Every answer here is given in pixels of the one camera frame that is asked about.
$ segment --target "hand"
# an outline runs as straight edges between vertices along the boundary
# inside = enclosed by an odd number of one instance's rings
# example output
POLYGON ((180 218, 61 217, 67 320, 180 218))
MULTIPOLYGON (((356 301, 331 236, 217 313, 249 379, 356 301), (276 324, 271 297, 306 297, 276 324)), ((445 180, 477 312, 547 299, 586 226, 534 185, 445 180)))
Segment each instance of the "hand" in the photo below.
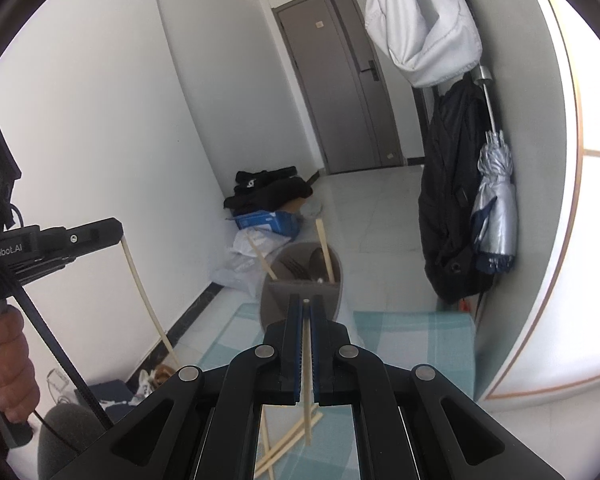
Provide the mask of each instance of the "hand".
POLYGON ((25 422, 40 402, 23 326, 22 314, 11 305, 0 316, 0 411, 14 423, 25 422))

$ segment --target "silver bolt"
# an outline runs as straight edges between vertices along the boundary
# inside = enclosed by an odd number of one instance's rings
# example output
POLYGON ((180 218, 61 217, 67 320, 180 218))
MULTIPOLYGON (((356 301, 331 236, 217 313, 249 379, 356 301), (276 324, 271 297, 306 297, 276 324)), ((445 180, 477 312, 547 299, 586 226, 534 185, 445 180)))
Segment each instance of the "silver bolt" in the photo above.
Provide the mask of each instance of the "silver bolt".
POLYGON ((195 381, 199 375, 200 372, 195 366, 185 366, 184 368, 181 368, 178 372, 178 377, 180 378, 180 380, 185 381, 186 383, 188 383, 189 381, 195 381))
POLYGON ((358 357, 358 349, 353 345, 344 345, 340 347, 338 353, 342 357, 346 357, 347 359, 352 359, 354 357, 358 357))
POLYGON ((275 350, 273 346, 269 345, 260 345, 256 348, 256 357, 266 358, 271 357, 275 350))
POLYGON ((416 377, 421 381, 430 381, 436 376, 436 371, 430 366, 424 365, 416 368, 416 377))

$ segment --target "black cable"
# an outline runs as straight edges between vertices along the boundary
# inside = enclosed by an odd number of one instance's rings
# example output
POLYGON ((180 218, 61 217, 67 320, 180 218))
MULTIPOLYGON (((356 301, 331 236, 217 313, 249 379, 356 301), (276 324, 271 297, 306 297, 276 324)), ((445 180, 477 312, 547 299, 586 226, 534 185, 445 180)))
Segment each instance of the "black cable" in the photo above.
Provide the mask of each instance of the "black cable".
POLYGON ((49 327, 46 325, 45 320, 42 319, 42 316, 40 316, 40 313, 31 301, 31 298, 22 288, 22 285, 20 285, 18 279, 13 275, 11 269, 2 263, 1 260, 0 281, 8 290, 11 291, 22 311, 29 318, 33 328, 35 328, 40 334, 42 341, 44 341, 46 346, 51 350, 51 353, 68 375, 69 379, 73 381, 75 387, 78 389, 78 392, 81 394, 82 398, 87 403, 93 414, 103 425, 104 429, 110 430, 113 428, 113 422, 109 418, 109 415, 107 415, 107 413, 104 411, 104 408, 100 405, 95 395, 93 395, 93 392, 89 389, 87 383, 84 382, 84 379, 78 373, 78 370, 75 369, 74 364, 71 362, 67 354, 64 353, 60 343, 53 335, 51 330, 49 330, 49 327))
POLYGON ((22 213, 20 212, 20 210, 14 206, 13 204, 10 204, 11 206, 11 210, 16 213, 16 215, 18 216, 18 222, 20 223, 20 227, 23 228, 24 227, 24 221, 22 220, 22 213))
POLYGON ((54 430, 49 423, 40 416, 40 414, 36 411, 33 410, 33 414, 38 418, 38 420, 40 421, 40 423, 42 423, 42 425, 48 429, 49 433, 51 433, 53 436, 55 436, 60 442, 62 442, 65 446, 67 446, 68 448, 70 448, 76 456, 80 455, 80 451, 78 451, 78 449, 74 446, 71 445, 71 443, 69 443, 69 441, 65 440, 64 438, 62 438, 60 436, 60 434, 54 430))

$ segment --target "door handle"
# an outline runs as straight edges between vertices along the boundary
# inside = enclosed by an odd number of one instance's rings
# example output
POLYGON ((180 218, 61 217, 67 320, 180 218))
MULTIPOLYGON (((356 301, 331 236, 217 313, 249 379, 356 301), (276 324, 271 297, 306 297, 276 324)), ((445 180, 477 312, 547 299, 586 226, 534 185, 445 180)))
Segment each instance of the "door handle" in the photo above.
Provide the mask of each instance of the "door handle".
POLYGON ((380 76, 378 75, 378 67, 376 66, 376 62, 373 59, 369 60, 369 68, 365 68, 361 70, 360 73, 363 72, 371 72, 371 75, 374 77, 374 81, 380 81, 380 76))

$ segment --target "pile of clothes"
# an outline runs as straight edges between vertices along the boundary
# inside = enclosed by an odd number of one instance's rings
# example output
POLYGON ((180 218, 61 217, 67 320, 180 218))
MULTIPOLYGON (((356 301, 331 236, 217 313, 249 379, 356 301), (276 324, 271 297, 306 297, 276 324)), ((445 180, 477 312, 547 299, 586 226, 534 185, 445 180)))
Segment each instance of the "pile of clothes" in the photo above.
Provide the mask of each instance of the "pile of clothes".
POLYGON ((291 200, 313 194, 311 186, 298 176, 295 166, 259 173, 238 171, 235 182, 234 195, 224 200, 224 208, 230 209, 234 216, 261 210, 277 211, 291 200))

